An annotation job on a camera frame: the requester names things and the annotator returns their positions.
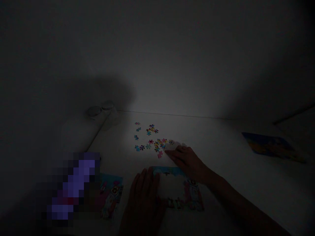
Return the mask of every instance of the puzzle picture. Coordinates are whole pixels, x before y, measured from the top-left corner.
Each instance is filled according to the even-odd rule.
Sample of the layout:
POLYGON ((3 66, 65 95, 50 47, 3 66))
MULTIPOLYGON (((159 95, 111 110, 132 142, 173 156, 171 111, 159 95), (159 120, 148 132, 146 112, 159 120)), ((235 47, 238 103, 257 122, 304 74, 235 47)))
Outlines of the puzzle picture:
POLYGON ((204 211, 196 181, 185 176, 179 167, 153 167, 153 175, 160 173, 157 197, 168 201, 168 207, 183 211, 204 211))
POLYGON ((245 132, 242 132, 242 135, 256 154, 305 162, 304 158, 283 138, 245 132))
POLYGON ((112 220, 120 202, 122 177, 100 173, 101 218, 112 220))

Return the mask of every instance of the pile of puzzle pieces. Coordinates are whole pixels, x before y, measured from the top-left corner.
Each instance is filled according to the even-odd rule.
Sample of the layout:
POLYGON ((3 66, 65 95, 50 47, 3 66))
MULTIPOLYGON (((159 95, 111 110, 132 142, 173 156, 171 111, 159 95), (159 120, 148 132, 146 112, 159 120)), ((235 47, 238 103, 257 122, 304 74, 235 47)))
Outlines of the pile of puzzle pieces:
POLYGON ((158 133, 158 130, 157 129, 154 129, 154 125, 149 125, 150 128, 147 129, 147 135, 151 135, 151 132, 155 132, 155 133, 158 133))
MULTIPOLYGON (((155 133, 158 133, 158 130, 157 129, 154 129, 154 125, 150 125, 150 128, 147 129, 147 135, 151 135, 151 132, 155 132, 155 133)), ((139 140, 139 137, 137 135, 135 135, 135 140, 139 140)), ((156 142, 154 142, 152 139, 148 141, 147 145, 144 146, 144 145, 135 145, 135 149, 136 151, 140 152, 140 151, 143 151, 145 148, 146 149, 151 149, 151 144, 154 144, 154 150, 155 152, 158 152, 158 155, 157 157, 158 158, 161 158, 162 155, 163 155, 163 151, 162 149, 165 149, 165 145, 167 143, 167 139, 157 139, 156 142)), ((170 145, 173 145, 175 142, 173 140, 169 140, 168 143, 170 145)))

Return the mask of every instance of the cartoon illustration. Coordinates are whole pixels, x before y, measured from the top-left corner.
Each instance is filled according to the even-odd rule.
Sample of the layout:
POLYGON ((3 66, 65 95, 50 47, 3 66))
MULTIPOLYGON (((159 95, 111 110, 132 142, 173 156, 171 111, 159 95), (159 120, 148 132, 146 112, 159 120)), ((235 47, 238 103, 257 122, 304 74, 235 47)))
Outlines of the cartoon illustration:
MULTIPOLYGON (((153 175, 163 173, 167 175, 182 175, 185 174, 178 167, 153 167, 153 175)), ((183 195, 176 199, 167 198, 168 207, 174 210, 184 211, 204 211, 202 196, 195 180, 186 179, 183 182, 183 195)))
POLYGON ((254 153, 305 162, 304 158, 283 138, 245 132, 242 132, 242 135, 254 153))
POLYGON ((103 184, 100 191, 101 218, 113 219, 115 210, 120 202, 123 186, 122 178, 101 173, 103 184))

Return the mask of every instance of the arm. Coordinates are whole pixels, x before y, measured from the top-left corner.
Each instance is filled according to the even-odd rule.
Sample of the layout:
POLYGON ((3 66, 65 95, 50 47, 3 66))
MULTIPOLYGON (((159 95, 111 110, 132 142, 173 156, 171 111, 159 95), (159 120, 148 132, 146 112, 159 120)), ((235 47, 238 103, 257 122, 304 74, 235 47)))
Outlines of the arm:
POLYGON ((290 235, 240 195, 224 178, 210 170, 190 147, 178 146, 176 150, 165 151, 165 153, 189 178, 205 184, 251 233, 255 235, 290 235))

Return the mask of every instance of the left hand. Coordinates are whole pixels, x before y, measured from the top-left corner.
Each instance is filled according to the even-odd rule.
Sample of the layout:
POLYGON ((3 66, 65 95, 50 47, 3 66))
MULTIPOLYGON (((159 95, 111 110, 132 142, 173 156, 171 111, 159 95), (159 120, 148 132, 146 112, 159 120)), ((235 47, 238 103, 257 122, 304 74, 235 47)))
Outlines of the left hand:
POLYGON ((153 169, 137 174, 130 189, 119 235, 157 235, 166 205, 156 203, 160 176, 153 177, 153 169))

